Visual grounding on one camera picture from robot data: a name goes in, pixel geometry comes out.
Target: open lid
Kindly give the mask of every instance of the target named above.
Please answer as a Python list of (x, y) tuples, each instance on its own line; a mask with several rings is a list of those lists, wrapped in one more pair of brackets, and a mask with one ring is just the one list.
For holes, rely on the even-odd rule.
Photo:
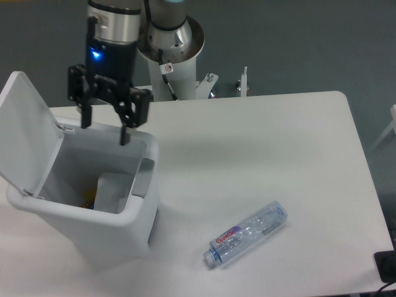
[(0, 94), (0, 175), (37, 196), (56, 159), (63, 131), (26, 74), (13, 72)]

